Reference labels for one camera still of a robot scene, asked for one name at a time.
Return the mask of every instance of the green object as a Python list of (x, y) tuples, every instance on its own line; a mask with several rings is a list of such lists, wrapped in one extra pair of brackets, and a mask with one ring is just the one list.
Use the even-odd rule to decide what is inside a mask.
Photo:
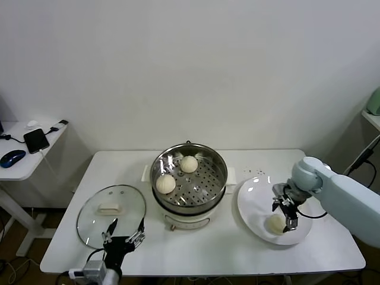
[(375, 116), (380, 116), (380, 87), (372, 93), (368, 100), (367, 110)]

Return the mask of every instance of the robotic arm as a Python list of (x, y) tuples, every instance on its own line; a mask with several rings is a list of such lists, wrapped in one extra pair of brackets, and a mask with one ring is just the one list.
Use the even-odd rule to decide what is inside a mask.
[(349, 178), (327, 169), (314, 157), (294, 164), (287, 183), (275, 184), (273, 211), (286, 217), (284, 232), (297, 228), (297, 207), (309, 197), (368, 245), (380, 248), (380, 195)]
[(121, 265), (126, 254), (135, 251), (145, 239), (144, 218), (142, 218), (138, 230), (132, 236), (112, 237), (118, 219), (110, 224), (106, 232), (102, 233), (103, 250), (106, 258), (103, 260), (89, 260), (84, 268), (68, 271), (70, 279), (82, 285), (117, 285), (122, 277)]

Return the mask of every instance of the white plate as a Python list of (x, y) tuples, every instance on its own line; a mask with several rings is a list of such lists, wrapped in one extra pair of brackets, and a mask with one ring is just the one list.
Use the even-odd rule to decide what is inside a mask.
[[(263, 240), (276, 245), (295, 245), (301, 242), (310, 232), (312, 220), (298, 215), (298, 227), (296, 230), (287, 232), (281, 236), (267, 231), (264, 223), (273, 214), (283, 215), (280, 207), (272, 212), (274, 194), (273, 184), (267, 183), (264, 179), (247, 180), (239, 190), (237, 195), (237, 207), (246, 225)], [(311, 214), (308, 202), (299, 207), (305, 214)]]

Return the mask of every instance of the floor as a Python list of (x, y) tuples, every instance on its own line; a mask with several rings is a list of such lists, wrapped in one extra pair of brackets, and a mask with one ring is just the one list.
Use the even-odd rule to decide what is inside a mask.
[[(45, 227), (57, 227), (64, 212), (63, 211), (54, 211), (49, 212), (47, 218), (44, 222)], [(2, 217), (4, 223), (9, 219), (9, 215), (0, 209), (0, 217)], [(10, 228), (9, 232), (5, 235), (2, 243), (0, 243), (0, 259), (6, 261), (11, 261), (15, 258), (15, 253), (20, 245), (23, 237), (26, 235), (26, 229), (20, 225), (18, 222), (15, 222)], [(40, 263), (45, 250), (49, 246), (50, 240), (38, 239), (34, 241), (32, 247), (29, 250), (28, 257), (32, 258), (36, 262)], [(364, 245), (360, 241), (357, 241), (360, 250), (362, 251), (366, 262), (367, 268), (378, 270), (380, 272), (380, 250), (371, 248), (370, 246)], [(18, 258), (12, 262), (12, 265), (17, 268), (23, 262), (25, 258)], [(39, 270), (39, 267), (30, 264), (30, 268), (27, 270), (24, 276), (23, 271), (27, 268), (27, 265), (23, 267), (17, 274), (17, 280), (14, 284), (18, 285), (51, 285), (55, 284), (56, 275), (44, 274)], [(8, 278), (11, 275), (12, 271), (9, 266), (5, 268), (3, 272), (0, 270), (0, 284), (8, 284)], [(346, 273), (348, 276), (355, 276), (357, 273)], [(299, 278), (302, 278), (302, 275), (295, 275), (292, 277), (293, 283)], [(380, 284), (380, 274), (373, 271), (366, 270), (362, 273), (362, 282), (359, 282), (358, 278), (348, 278), (341, 274), (333, 274), (330, 277), (326, 278), (320, 285), (372, 285)], [(71, 284), (67, 279), (62, 279), (61, 284)], [(229, 285), (229, 284), (241, 284), (241, 285), (282, 285), (283, 277), (282, 276), (264, 276), (264, 277), (228, 277), (228, 280), (224, 277), (219, 278), (208, 278), (208, 279), (197, 279), (195, 281), (189, 280), (188, 278), (137, 278), (137, 277), (124, 277), (120, 284), (123, 285), (145, 285), (145, 284), (158, 284), (158, 285)]]

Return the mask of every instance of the white cord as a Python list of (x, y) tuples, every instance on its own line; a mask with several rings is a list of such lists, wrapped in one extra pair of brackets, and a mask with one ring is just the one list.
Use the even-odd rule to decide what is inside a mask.
[(33, 263), (34, 265), (36, 266), (40, 266), (40, 264), (38, 264), (36, 261), (34, 261), (33, 259), (29, 258), (27, 260), (25, 260), (19, 267), (17, 267), (17, 269), (14, 269), (13, 265), (10, 264), (9, 262), (7, 262), (7, 265), (12, 269), (12, 274), (9, 276), (8, 278), (8, 284), (9, 285), (12, 285), (13, 283), (15, 283), (16, 281), (16, 278), (17, 278), (17, 271), (20, 270), (22, 267), (24, 267), (24, 265), (26, 265), (28, 262), (31, 262)]
[(47, 160), (47, 158), (45, 157), (45, 155), (43, 154), (43, 151), (40, 150), (40, 154), (42, 155), (44, 161), (46, 162), (48, 168), (50, 169), (50, 171), (53, 173), (55, 179), (57, 180), (57, 182), (59, 181), (58, 179), (58, 175), (55, 173), (55, 171), (53, 170), (52, 166), (50, 165), (49, 161)]
[(210, 283), (208, 283), (207, 285), (212, 285), (212, 284), (215, 284), (214, 282), (216, 281), (216, 280), (218, 280), (218, 279), (221, 279), (221, 278), (223, 278), (223, 279), (226, 279), (227, 281), (228, 281), (228, 283), (230, 283), (230, 285), (233, 285), (232, 284), (232, 282), (227, 278), (227, 277), (218, 277), (218, 278), (215, 278), (214, 280), (212, 280)]
[(345, 169), (345, 171), (343, 172), (343, 175), (347, 175), (348, 171), (350, 170), (350, 168), (353, 166), (354, 163), (356, 163), (356, 160), (359, 159), (360, 156), (362, 156), (362, 154), (367, 150), (369, 149), (369, 147), (377, 140), (380, 138), (380, 135), (378, 135), (376, 138), (374, 138), (369, 145), (366, 146), (366, 148), (355, 158), (355, 160), (353, 161), (353, 163), (350, 164), (349, 167), (347, 167)]

